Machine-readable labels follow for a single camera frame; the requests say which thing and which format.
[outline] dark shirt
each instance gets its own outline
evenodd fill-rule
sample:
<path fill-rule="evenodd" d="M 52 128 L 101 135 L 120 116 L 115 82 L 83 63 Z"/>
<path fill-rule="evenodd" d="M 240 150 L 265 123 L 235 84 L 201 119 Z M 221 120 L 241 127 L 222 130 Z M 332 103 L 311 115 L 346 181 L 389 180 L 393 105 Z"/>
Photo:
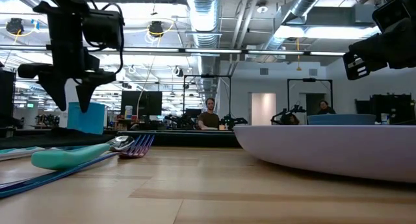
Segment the dark shirt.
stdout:
<path fill-rule="evenodd" d="M 333 110 L 333 108 L 331 107 L 327 107 L 326 109 L 320 109 L 318 114 L 336 114 L 335 111 Z"/>
<path fill-rule="evenodd" d="M 216 127 L 220 126 L 220 118 L 216 114 L 210 114 L 204 112 L 198 116 L 198 121 L 202 121 L 206 127 Z"/>

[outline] door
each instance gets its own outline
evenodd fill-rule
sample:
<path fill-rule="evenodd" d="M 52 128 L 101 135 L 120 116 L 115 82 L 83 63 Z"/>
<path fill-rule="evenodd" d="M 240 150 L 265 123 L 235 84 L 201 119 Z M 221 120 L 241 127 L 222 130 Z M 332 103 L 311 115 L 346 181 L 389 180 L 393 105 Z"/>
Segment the door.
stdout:
<path fill-rule="evenodd" d="M 252 93 L 251 124 L 271 125 L 270 119 L 276 114 L 275 93 Z"/>
<path fill-rule="evenodd" d="M 306 115 L 318 114 L 320 101 L 325 100 L 325 93 L 307 93 L 306 94 Z"/>

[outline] man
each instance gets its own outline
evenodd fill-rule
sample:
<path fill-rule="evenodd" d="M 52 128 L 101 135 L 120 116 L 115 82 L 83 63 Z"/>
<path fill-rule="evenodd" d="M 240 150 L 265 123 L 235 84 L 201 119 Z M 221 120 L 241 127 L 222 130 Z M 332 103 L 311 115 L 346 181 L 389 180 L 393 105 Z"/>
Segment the man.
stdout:
<path fill-rule="evenodd" d="M 201 130 L 214 130 L 220 125 L 220 118 L 214 114 L 215 99 L 212 97 L 205 101 L 207 111 L 198 117 L 198 126 Z"/>

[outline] computer monitor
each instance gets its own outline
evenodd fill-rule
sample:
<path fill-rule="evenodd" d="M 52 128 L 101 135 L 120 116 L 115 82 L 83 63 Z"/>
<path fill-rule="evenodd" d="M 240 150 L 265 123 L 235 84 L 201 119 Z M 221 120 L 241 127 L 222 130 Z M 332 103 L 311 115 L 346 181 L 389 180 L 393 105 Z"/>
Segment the computer monitor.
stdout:
<path fill-rule="evenodd" d="M 201 113 L 202 113 L 202 110 L 201 109 L 191 109 L 191 108 L 188 108 L 185 111 L 185 114 L 188 115 L 188 116 L 190 116 L 191 118 L 197 118 Z"/>
<path fill-rule="evenodd" d="M 137 101 L 141 91 L 123 91 L 122 109 L 124 114 L 125 106 L 133 107 L 133 115 L 137 112 Z M 138 104 L 139 116 L 158 116 L 162 115 L 162 92 L 143 92 L 140 103 Z"/>

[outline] light blue box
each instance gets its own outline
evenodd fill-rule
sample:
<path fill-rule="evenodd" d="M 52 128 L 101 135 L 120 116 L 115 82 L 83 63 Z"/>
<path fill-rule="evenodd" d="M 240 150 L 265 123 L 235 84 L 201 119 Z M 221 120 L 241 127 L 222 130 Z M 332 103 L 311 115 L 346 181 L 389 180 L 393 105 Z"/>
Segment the light blue box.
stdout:
<path fill-rule="evenodd" d="M 85 133 L 103 134 L 105 105 L 90 103 L 86 113 L 81 112 L 78 102 L 72 102 L 68 108 L 68 129 Z"/>

